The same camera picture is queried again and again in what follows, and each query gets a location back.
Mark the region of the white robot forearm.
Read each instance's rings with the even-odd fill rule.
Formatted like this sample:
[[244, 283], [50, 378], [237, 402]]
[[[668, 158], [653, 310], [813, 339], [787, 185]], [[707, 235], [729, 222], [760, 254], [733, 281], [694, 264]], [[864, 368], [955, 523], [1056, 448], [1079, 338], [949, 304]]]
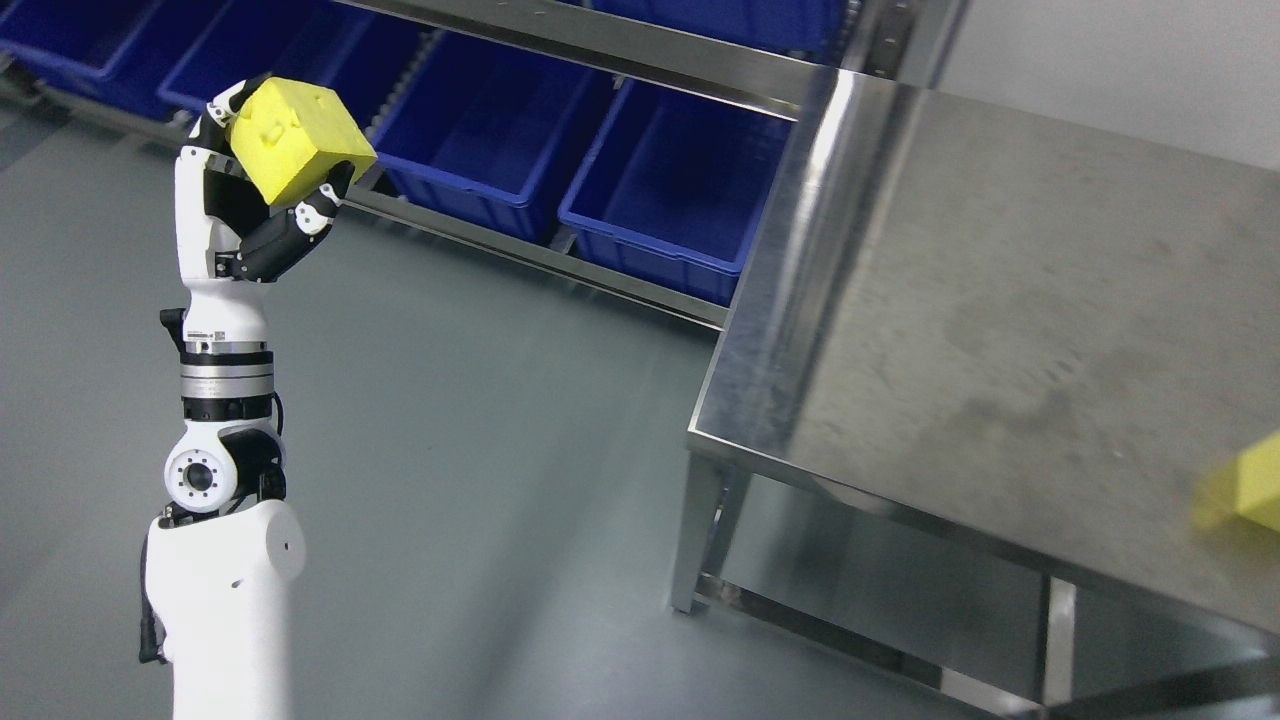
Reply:
[[186, 429], [140, 552], [137, 659], [170, 669], [174, 719], [293, 719], [292, 587], [307, 551], [285, 500], [273, 354], [175, 347]]

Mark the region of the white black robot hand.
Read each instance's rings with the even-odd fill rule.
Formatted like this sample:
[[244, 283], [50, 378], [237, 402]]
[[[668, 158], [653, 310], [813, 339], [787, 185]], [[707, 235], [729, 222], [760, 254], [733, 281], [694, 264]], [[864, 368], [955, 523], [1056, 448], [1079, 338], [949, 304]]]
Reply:
[[270, 209], [230, 146], [244, 104], [268, 78], [242, 79], [210, 100], [175, 156], [175, 247], [189, 305], [168, 328], [180, 351], [265, 348], [268, 291], [328, 237], [355, 179], [355, 165], [338, 161], [298, 202]]

